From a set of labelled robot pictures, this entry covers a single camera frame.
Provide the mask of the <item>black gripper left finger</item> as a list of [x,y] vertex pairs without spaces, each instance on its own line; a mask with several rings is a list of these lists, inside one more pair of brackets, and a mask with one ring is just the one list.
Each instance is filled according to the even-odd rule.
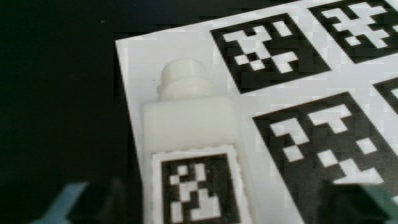
[[141,224],[128,182],[72,182],[64,185],[34,224]]

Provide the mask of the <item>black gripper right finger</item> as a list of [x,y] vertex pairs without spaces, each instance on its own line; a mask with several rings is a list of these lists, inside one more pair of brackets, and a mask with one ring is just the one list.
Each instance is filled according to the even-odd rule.
[[398,224],[398,204],[379,185],[324,183],[317,224]]

